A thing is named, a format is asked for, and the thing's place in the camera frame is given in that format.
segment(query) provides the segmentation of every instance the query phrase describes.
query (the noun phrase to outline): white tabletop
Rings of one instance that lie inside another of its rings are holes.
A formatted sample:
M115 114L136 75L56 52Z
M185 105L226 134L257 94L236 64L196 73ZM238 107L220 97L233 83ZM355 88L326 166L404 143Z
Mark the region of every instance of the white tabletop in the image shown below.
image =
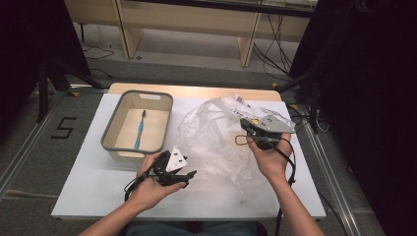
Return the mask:
M101 136L116 107L120 94L105 94L97 108L79 155L52 211L62 219L99 218L124 201L124 187L135 178L139 161L114 160L100 144ZM175 145L177 128L183 117L207 98L174 97L164 150ZM289 117L283 102L247 100ZM296 135L291 144L297 157L295 193L312 217L325 217L312 176ZM288 165L287 174L291 172ZM268 181L238 191L223 177L190 180L187 188L163 199L156 207L141 213L143 220L251 220L275 218L279 204Z

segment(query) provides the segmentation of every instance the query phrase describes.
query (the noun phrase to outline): person's right hand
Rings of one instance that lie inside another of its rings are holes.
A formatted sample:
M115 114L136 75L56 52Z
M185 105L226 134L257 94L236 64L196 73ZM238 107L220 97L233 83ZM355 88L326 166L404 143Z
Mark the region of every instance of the person's right hand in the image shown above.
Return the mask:
M290 142L291 135L282 134L281 138ZM246 140L248 142L249 148L254 153L261 173L263 173L270 182L278 179L285 180L285 168L287 165L287 160L272 148L268 150L262 150L257 147L257 144L251 138L246 138ZM289 157L292 152L292 148L287 141L279 141L276 147Z

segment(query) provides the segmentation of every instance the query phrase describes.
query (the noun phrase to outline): plastic bag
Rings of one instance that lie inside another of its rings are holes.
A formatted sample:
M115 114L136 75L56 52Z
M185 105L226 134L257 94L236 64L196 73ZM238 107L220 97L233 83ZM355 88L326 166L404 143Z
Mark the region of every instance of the plastic bag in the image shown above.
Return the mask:
M246 135L240 118L259 118L271 113L277 114L250 106L235 93L208 100L184 117L176 146L184 155L197 160L198 166L193 168L197 168L200 178L219 175L243 192L256 185L262 174L249 147L236 144L236 136Z

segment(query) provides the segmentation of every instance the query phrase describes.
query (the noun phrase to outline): hand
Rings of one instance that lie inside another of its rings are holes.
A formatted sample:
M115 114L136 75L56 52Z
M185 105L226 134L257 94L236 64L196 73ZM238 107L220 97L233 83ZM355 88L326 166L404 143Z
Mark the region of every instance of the hand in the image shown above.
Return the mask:
M141 176L142 173L150 167L150 165L157 159L159 155L160 152L148 155L142 163L142 166L138 170L136 176ZM185 186L186 184L181 182L171 186L163 187L159 185L155 179L147 178L144 182L138 185L127 202L133 204L134 208L136 208L138 211L144 211L155 207L166 196L177 192Z
M281 138L290 142L291 135L282 134ZM287 165L287 160L274 149L262 150L257 147L257 144L251 138L246 138L246 140L248 142L249 148L254 153L261 173L263 173L270 182L277 179L285 180L285 168ZM276 145L276 147L279 148L287 156L290 156L292 148L287 141L281 140Z

